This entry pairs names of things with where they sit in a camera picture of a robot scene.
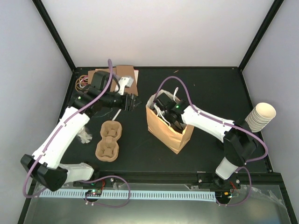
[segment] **black tabletop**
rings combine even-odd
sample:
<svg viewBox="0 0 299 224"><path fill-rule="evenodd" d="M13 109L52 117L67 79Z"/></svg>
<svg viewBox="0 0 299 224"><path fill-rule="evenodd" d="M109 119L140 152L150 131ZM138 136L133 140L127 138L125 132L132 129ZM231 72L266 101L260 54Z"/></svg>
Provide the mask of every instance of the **black tabletop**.
<svg viewBox="0 0 299 224"><path fill-rule="evenodd" d="M105 108L87 124L93 140L84 145L74 139L61 162L70 164L87 161L96 164L102 171L112 173L214 172L224 157L215 137L195 128L191 140L179 154L175 154L148 131L145 105L160 83L166 77L175 75L184 81L193 104L200 109L226 119L244 119L252 108L242 75L232 68L138 69L137 88L142 104L133 112L121 111L116 119L122 125L118 158L114 162L102 162L95 156L96 146L101 140L101 125L104 121L111 120L117 112L117 109ZM91 69L83 68L79 76L87 74L88 70ZM187 100L185 91L177 80L167 81L163 89L174 92L176 87L179 87L177 96ZM259 146L252 158L262 154L264 149ZM264 160L249 163L247 167L250 172L267 172Z"/></svg>

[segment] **stack of paper cups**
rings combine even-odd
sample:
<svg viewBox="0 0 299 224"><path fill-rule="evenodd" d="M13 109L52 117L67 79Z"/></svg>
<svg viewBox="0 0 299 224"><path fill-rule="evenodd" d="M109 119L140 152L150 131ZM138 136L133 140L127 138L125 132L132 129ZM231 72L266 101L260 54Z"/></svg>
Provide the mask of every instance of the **stack of paper cups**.
<svg viewBox="0 0 299 224"><path fill-rule="evenodd" d="M253 133L261 131L274 117L276 110L268 103L259 103L250 112L245 121Z"/></svg>

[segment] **robotic arm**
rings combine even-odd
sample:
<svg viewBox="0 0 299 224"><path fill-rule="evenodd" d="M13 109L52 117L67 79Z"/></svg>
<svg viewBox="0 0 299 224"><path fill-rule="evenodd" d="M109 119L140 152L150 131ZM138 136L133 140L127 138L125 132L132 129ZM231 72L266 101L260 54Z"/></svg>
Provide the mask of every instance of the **robotic arm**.
<svg viewBox="0 0 299 224"><path fill-rule="evenodd" d="M251 131L244 120L234 122L233 120L219 118L204 112L193 105L195 109L201 112L201 114L199 114L198 112L195 112L187 102L180 100L176 103L165 93L159 95L154 100L154 103L162 112L164 112L164 118L171 124L179 122L195 126L213 135L222 142L225 157L217 167L216 174L223 180L227 180L238 167L243 166L257 147L257 142L251 136L229 126L217 123L212 119L223 121L223 123L237 125Z"/></svg>
<svg viewBox="0 0 299 224"><path fill-rule="evenodd" d="M76 134L97 111L102 107L116 107L131 111L140 103L136 95L124 92L126 87L132 85L133 79L131 77L122 77L118 81L117 91L106 92L92 107L87 108L82 114L76 114L65 124L65 120L101 93L108 82L108 77L109 73L107 72L96 72L87 93L79 92L77 96L71 99L69 107L66 108L64 115L47 140L32 156L25 154L22 157L21 164L28 172L37 158L42 156L31 177L51 191L58 190L65 183L79 180L87 181L92 177L94 169L88 164L61 164L60 161ZM53 138L51 144L48 146L47 151L43 153L43 149L51 138Z"/></svg>

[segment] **white backdrop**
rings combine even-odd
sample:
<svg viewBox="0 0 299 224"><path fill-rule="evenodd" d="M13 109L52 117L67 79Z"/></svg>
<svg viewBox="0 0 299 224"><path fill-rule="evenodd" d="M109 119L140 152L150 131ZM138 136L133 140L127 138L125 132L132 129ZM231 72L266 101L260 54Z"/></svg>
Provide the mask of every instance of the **white backdrop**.
<svg viewBox="0 0 299 224"><path fill-rule="evenodd" d="M76 66L239 66L273 0L43 0Z"/></svg>

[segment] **white wall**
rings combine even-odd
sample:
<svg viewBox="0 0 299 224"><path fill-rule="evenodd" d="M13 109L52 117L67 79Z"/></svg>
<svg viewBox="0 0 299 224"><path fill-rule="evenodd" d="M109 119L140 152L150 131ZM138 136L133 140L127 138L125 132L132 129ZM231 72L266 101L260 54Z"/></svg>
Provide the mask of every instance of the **white wall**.
<svg viewBox="0 0 299 224"><path fill-rule="evenodd" d="M299 1L284 1L244 70L254 104L269 102L277 117L263 130L271 163L282 173L299 218Z"/></svg>
<svg viewBox="0 0 299 224"><path fill-rule="evenodd" d="M77 66L239 66L273 0L43 0Z"/></svg>
<svg viewBox="0 0 299 224"><path fill-rule="evenodd" d="M71 71L30 0L0 1L0 223L15 224L25 198L20 164L56 125Z"/></svg>

